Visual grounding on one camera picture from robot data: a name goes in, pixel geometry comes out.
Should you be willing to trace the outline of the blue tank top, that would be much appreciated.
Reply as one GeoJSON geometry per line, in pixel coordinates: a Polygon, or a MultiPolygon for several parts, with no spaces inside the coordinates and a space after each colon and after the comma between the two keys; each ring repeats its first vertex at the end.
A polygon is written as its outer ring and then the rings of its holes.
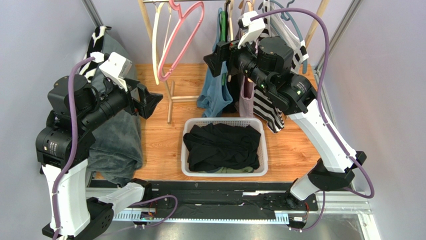
{"type": "Polygon", "coordinates": [[[218,76],[213,76],[210,67],[207,67],[203,87],[196,101],[197,107],[204,109],[201,115],[203,118],[221,117],[224,109],[233,101],[228,87],[223,83],[223,77],[226,78],[228,73],[226,62],[220,63],[218,76]]]}

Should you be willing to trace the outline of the green plastic hanger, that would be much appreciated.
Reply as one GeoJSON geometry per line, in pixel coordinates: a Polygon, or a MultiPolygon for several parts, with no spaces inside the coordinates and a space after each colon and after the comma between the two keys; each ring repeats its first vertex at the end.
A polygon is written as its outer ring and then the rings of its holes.
{"type": "MultiPolygon", "coordinates": [[[[227,38],[227,11],[223,10],[221,12],[221,20],[220,20],[220,26],[221,26],[221,30],[220,30],[220,40],[222,42],[227,42],[228,38],[227,38]]],[[[221,76],[221,84],[222,86],[224,86],[226,84],[227,81],[227,72],[223,73],[221,76]]]]}

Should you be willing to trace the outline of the cream wooden hanger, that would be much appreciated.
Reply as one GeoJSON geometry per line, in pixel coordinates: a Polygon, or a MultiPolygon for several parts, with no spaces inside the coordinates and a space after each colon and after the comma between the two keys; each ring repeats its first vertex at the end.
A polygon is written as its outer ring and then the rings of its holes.
{"type": "Polygon", "coordinates": [[[170,5],[169,0],[165,2],[161,2],[158,6],[155,7],[151,47],[152,47],[152,69],[154,74],[154,80],[157,86],[160,84],[160,82],[164,82],[164,80],[161,80],[161,78],[159,77],[158,70],[163,70],[163,66],[161,66],[161,64],[164,62],[164,57],[166,55],[166,45],[168,41],[167,38],[168,38],[169,29],[170,29],[171,17],[172,17],[172,7],[170,5]],[[169,19],[168,19],[168,23],[166,27],[166,35],[165,35],[162,55],[159,56],[158,48],[157,48],[157,36],[158,36],[158,27],[160,23],[160,15],[164,5],[167,6],[167,10],[169,12],[169,19]]]}

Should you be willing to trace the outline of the green tank top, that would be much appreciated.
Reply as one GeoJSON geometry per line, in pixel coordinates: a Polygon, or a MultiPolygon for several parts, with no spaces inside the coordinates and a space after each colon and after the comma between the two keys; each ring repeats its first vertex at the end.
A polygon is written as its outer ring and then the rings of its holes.
{"type": "Polygon", "coordinates": [[[213,170],[202,171],[202,173],[207,174],[250,174],[254,172],[254,168],[251,166],[246,166],[241,169],[233,169],[229,167],[219,167],[213,170]]]}

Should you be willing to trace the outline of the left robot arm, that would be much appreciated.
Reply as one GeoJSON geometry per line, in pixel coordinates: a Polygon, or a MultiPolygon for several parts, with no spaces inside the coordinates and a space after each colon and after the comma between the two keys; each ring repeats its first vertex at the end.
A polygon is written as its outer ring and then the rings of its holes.
{"type": "Polygon", "coordinates": [[[86,197],[86,169],[94,130],[119,112],[149,118],[163,99],[137,80],[125,79],[124,87],[111,84],[99,93],[80,74],[60,78],[48,93],[52,106],[46,127],[35,141],[37,160],[46,177],[51,222],[42,233],[52,239],[93,240],[111,225],[115,214],[149,200],[150,182],[134,178],[113,193],[86,197]]]}

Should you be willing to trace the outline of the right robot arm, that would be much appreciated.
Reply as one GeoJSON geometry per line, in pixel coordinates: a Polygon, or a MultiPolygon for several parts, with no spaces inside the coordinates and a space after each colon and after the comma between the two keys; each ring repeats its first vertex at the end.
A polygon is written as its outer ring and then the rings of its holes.
{"type": "Polygon", "coordinates": [[[293,49],[278,36],[263,38],[253,50],[239,40],[220,41],[204,56],[213,76],[226,64],[229,74],[242,74],[284,115],[294,121],[319,153],[316,165],[297,178],[286,191],[284,203],[291,209],[304,206],[318,191],[346,188],[355,177],[354,169],[366,161],[363,151],[350,148],[319,108],[317,90],[304,76],[291,71],[293,49]]]}

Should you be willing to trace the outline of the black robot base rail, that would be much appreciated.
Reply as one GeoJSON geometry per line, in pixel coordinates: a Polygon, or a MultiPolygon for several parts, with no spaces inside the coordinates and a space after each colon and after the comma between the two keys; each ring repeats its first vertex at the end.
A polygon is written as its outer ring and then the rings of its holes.
{"type": "Polygon", "coordinates": [[[290,183],[152,181],[139,207],[135,223],[143,220],[278,223],[305,227],[309,215],[324,213],[323,195],[310,195],[291,203],[290,183]]]}

